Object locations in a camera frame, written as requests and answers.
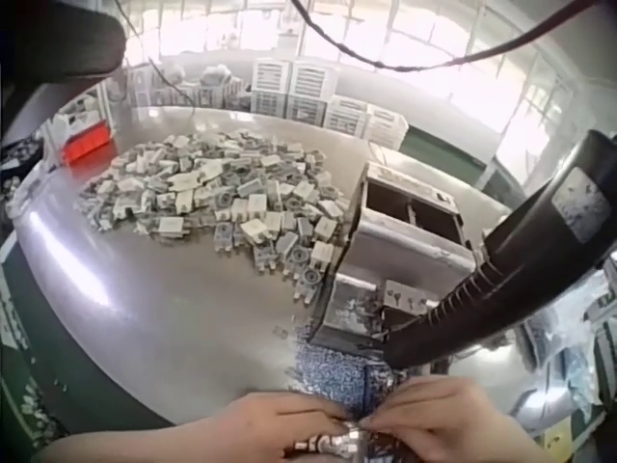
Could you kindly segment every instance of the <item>sticker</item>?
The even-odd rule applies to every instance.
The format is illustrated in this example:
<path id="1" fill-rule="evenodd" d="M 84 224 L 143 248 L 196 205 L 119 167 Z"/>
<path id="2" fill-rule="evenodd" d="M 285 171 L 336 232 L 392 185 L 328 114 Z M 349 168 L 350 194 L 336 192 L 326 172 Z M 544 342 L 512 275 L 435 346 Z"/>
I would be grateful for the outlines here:
<path id="1" fill-rule="evenodd" d="M 589 241 L 610 215 L 610 204 L 602 191 L 578 167 L 557 188 L 551 202 L 581 244 Z"/>

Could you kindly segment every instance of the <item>white plastic box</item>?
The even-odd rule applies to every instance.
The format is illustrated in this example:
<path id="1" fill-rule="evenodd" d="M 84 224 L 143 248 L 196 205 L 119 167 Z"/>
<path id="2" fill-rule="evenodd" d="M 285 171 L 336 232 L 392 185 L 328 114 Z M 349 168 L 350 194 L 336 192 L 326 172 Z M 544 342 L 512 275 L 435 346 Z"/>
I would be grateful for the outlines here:
<path id="1" fill-rule="evenodd" d="M 289 95 L 329 102 L 335 95 L 337 82 L 336 68 L 302 61 L 296 62 L 291 72 Z"/>
<path id="2" fill-rule="evenodd" d="M 253 65 L 253 92 L 286 94 L 289 90 L 289 73 L 291 63 L 288 61 L 263 59 Z"/>
<path id="3" fill-rule="evenodd" d="M 284 119 L 286 103 L 286 94 L 255 91 L 251 93 L 251 112 L 255 114 Z"/>
<path id="4" fill-rule="evenodd" d="M 327 108 L 328 104 L 325 101 L 290 95 L 287 99 L 285 118 L 299 123 L 308 123 L 321 127 Z"/>
<path id="5" fill-rule="evenodd" d="M 407 129 L 407 120 L 398 113 L 371 104 L 368 108 L 369 119 L 362 136 L 384 148 L 399 150 Z"/>
<path id="6" fill-rule="evenodd" d="M 324 127 L 361 138 L 368 123 L 368 103 L 334 95 L 328 104 Z"/>

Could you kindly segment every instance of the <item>packaging material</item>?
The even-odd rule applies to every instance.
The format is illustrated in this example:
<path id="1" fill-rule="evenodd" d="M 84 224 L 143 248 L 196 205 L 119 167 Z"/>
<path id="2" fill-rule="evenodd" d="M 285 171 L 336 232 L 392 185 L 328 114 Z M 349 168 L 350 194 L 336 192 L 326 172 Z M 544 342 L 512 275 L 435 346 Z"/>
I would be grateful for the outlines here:
<path id="1" fill-rule="evenodd" d="M 552 301 L 523 323 L 517 341 L 526 353 L 527 367 L 543 371 L 551 361 L 563 362 L 563 375 L 573 400 L 588 420 L 592 404 L 600 403 L 594 358 L 594 328 L 587 309 L 606 288 L 603 272 L 585 280 Z"/>

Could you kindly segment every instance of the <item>black cable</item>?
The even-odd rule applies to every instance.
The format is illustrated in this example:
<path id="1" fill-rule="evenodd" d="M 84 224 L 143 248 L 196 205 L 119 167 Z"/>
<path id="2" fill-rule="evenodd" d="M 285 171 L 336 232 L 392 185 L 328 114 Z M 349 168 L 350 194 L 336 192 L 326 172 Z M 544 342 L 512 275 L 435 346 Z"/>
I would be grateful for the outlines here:
<path id="1" fill-rule="evenodd" d="M 135 29 L 135 26 L 133 25 L 133 23 L 131 22 L 131 20 L 128 18 L 128 15 L 124 12 L 124 10 L 122 9 L 122 5 L 120 3 L 120 0 L 114 0 L 114 2 L 116 3 L 116 8 L 118 8 L 118 11 L 120 12 L 120 14 L 122 15 L 122 17 L 124 18 L 124 20 L 126 21 L 126 24 L 128 25 L 129 29 L 133 32 L 133 34 L 135 34 L 135 37 L 137 38 L 137 40 L 139 41 L 139 44 L 142 47 L 142 51 L 144 52 L 144 55 L 148 57 L 148 62 L 150 63 L 150 65 L 154 68 L 154 70 L 156 71 L 156 73 L 158 74 L 158 76 L 161 78 L 161 80 L 163 81 L 163 83 L 165 85 L 167 85 L 168 87 L 171 87 L 172 89 L 176 90 L 179 94 L 181 94 L 182 96 L 184 96 L 186 99 L 189 100 L 189 102 L 191 103 L 191 106 L 193 107 L 193 112 L 195 112 L 195 109 L 197 109 L 197 104 L 195 103 L 195 100 L 192 99 L 191 97 L 188 96 L 188 94 L 186 92 L 183 92 L 182 90 L 180 90 L 178 88 L 178 86 L 176 84 L 173 84 L 172 82 L 169 81 L 169 79 L 167 77 L 165 77 L 165 74 L 163 73 L 163 71 L 160 69 L 159 66 L 156 65 L 156 63 L 154 63 L 154 60 L 152 60 L 152 58 L 150 58 L 150 56 L 146 53 L 146 48 L 144 47 L 144 43 L 142 42 L 142 38 L 139 36 L 139 34 L 137 33 L 137 29 Z"/>
<path id="2" fill-rule="evenodd" d="M 324 30 L 313 22 L 310 18 L 310 14 L 307 9 L 300 3 L 300 0 L 291 0 L 292 5 L 298 11 L 302 19 L 305 23 L 310 27 L 313 31 L 315 31 L 322 39 L 327 41 L 329 44 L 338 48 L 342 53 L 351 56 L 352 58 L 357 59 L 358 61 L 362 61 L 368 65 L 372 65 L 375 68 L 379 69 L 389 69 L 394 70 L 396 72 L 417 72 L 421 70 L 430 70 L 436 68 L 449 68 L 452 66 L 460 66 L 466 65 L 468 63 L 473 63 L 479 60 L 485 60 L 487 58 L 492 58 L 496 55 L 501 55 L 503 53 L 507 53 L 521 46 L 527 45 L 528 43 L 539 39 L 544 36 L 548 32 L 552 31 L 556 27 L 565 23 L 569 19 L 572 19 L 577 14 L 580 14 L 592 7 L 594 4 L 598 3 L 600 0 L 574 0 L 573 2 L 566 5 L 561 10 L 555 12 L 547 19 L 542 21 L 533 29 L 521 34 L 520 36 L 507 41 L 501 45 L 498 45 L 493 48 L 489 48 L 488 50 L 479 51 L 477 53 L 471 53 L 470 55 L 460 56 L 458 58 L 454 58 L 445 63 L 441 63 L 438 65 L 432 66 L 390 66 L 382 63 L 381 61 L 373 61 L 364 56 L 359 55 L 354 50 L 349 48 L 347 45 L 340 41 L 335 41 L 332 37 L 324 32 Z"/>

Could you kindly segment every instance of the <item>pile of plastic parts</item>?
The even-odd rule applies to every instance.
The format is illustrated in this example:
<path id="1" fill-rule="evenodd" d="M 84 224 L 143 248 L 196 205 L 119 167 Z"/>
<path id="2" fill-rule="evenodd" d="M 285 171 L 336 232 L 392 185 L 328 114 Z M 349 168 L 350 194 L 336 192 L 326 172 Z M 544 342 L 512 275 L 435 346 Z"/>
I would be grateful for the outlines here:
<path id="1" fill-rule="evenodd" d="M 249 131 L 170 136 L 113 159 L 78 208 L 101 232 L 122 222 L 164 243 L 214 232 L 219 253 L 251 251 L 259 272 L 281 269 L 309 304 L 337 255 L 349 202 L 326 156 Z"/>

